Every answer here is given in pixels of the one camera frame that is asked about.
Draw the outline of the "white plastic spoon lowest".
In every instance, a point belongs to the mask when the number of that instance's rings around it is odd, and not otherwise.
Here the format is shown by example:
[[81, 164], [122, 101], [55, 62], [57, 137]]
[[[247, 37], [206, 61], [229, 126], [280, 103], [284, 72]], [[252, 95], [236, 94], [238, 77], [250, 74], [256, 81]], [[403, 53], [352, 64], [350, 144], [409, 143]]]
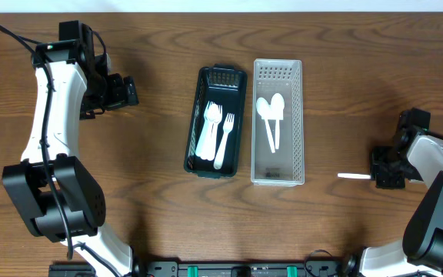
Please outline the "white plastic spoon lowest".
[[371, 180], [371, 176], [367, 174], [358, 174], [358, 173], [345, 173], [345, 172], [339, 172], [337, 174], [338, 178], [341, 179], [364, 179], [364, 180]]

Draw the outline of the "white plastic spoon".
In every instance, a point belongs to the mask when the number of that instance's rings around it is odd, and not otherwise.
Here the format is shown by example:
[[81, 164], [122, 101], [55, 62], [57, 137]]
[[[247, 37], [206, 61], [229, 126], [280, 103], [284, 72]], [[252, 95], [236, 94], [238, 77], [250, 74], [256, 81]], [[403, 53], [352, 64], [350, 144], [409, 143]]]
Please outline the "white plastic spoon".
[[208, 128], [207, 128], [206, 133], [205, 133], [205, 141], [204, 141], [204, 145], [203, 145], [203, 153], [202, 153], [202, 156], [200, 157], [203, 160], [207, 160], [206, 157], [205, 157], [205, 151], [207, 149], [206, 141], [207, 141], [207, 138], [210, 136], [210, 133], [211, 133], [211, 124], [210, 124], [210, 121], [209, 121], [209, 117], [215, 111], [215, 108], [212, 105], [211, 105], [211, 107], [209, 109], [209, 113], [208, 113]]
[[265, 122], [266, 133], [268, 137], [268, 144], [271, 150], [271, 153], [275, 153], [275, 143], [273, 139], [273, 135], [271, 133], [271, 128], [268, 120], [271, 118], [271, 108], [264, 98], [258, 98], [256, 101], [257, 113], [261, 116], [261, 118]]
[[280, 93], [275, 93], [271, 98], [271, 110], [275, 119], [275, 149], [278, 150], [280, 146], [280, 121], [283, 120], [285, 108], [285, 100]]

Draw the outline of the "white plastic fork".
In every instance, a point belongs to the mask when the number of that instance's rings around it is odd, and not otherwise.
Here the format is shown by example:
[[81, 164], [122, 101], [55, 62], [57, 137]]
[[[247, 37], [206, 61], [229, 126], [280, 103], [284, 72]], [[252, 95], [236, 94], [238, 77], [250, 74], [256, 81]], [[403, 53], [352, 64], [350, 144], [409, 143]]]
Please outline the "white plastic fork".
[[215, 159], [215, 150], [218, 138], [218, 125], [222, 120], [223, 112], [222, 106], [218, 104], [212, 105], [215, 108], [215, 111], [210, 115], [209, 121], [211, 124], [211, 133], [206, 141], [206, 151], [205, 157], [209, 161], [213, 161]]

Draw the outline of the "pale green plastic fork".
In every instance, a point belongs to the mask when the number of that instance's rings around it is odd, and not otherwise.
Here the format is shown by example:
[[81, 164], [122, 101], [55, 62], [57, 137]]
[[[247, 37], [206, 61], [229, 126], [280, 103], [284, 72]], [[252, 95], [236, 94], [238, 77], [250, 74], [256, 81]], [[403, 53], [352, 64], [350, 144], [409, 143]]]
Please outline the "pale green plastic fork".
[[202, 132], [201, 132], [201, 134], [199, 136], [198, 144], [197, 144], [196, 150], [195, 150], [195, 154], [198, 157], [201, 157], [202, 153], [203, 153], [203, 145], [204, 145], [204, 141], [205, 141], [205, 133], [206, 133], [206, 130], [208, 128], [208, 113], [209, 113], [209, 109], [210, 109], [211, 105], [212, 105], [212, 102], [208, 102], [207, 103], [207, 105], [205, 107], [204, 114], [203, 114], [203, 120], [204, 121], [203, 121], [203, 126], [202, 126]]

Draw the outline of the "white plastic fork angled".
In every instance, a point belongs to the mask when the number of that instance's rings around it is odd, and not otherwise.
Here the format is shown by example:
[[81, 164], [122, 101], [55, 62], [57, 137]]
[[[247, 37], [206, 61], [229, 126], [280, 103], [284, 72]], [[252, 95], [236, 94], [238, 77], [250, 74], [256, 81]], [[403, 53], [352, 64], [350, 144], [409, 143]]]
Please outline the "white plastic fork angled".
[[223, 136], [221, 139], [221, 143], [220, 143], [220, 146], [218, 147], [218, 151], [215, 156], [214, 169], [216, 169], [216, 170], [218, 170], [222, 167], [224, 157], [225, 157], [225, 150], [226, 150], [226, 145], [227, 145], [227, 141], [228, 141], [228, 135], [230, 134], [230, 132], [233, 129], [234, 121], [235, 121], [235, 115], [233, 113], [228, 113], [227, 116], [225, 117], [225, 122], [223, 125]]

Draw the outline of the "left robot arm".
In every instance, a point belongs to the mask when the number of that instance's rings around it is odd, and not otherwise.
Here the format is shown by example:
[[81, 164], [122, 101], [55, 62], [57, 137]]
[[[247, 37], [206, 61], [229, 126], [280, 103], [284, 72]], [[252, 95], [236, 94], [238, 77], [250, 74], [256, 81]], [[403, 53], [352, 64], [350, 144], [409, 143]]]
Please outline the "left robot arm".
[[143, 276], [133, 248], [105, 221], [105, 195], [79, 159], [79, 124], [137, 105], [132, 77], [110, 71], [95, 54], [100, 35], [80, 21], [61, 22], [56, 42], [17, 41], [31, 55], [38, 83], [28, 144], [2, 182], [29, 232], [67, 248], [88, 263], [88, 276]]

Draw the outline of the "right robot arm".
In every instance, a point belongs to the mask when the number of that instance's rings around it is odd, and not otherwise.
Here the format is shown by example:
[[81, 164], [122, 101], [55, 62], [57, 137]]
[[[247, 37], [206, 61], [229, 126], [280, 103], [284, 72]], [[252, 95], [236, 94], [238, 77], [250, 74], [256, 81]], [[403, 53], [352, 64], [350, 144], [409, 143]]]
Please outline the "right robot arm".
[[443, 135], [429, 129], [431, 115], [403, 111], [393, 143], [371, 151], [370, 173], [379, 189], [403, 189], [408, 180], [428, 190], [397, 242], [363, 250], [360, 276], [443, 276]]

